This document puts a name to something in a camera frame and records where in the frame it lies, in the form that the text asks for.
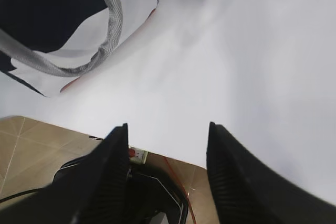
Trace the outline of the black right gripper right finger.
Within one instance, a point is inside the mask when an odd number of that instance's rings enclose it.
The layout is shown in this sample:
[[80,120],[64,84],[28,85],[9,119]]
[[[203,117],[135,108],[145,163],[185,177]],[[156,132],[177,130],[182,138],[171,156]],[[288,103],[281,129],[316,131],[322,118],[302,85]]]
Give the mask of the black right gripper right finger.
[[220,223],[335,223],[335,206],[289,182],[209,124],[206,169]]

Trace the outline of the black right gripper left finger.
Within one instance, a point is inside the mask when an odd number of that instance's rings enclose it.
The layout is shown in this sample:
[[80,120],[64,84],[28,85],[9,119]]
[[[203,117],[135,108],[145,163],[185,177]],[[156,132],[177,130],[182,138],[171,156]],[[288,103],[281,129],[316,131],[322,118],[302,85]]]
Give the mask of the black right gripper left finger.
[[1,223],[121,223],[128,170],[124,124],[69,173],[1,210]]

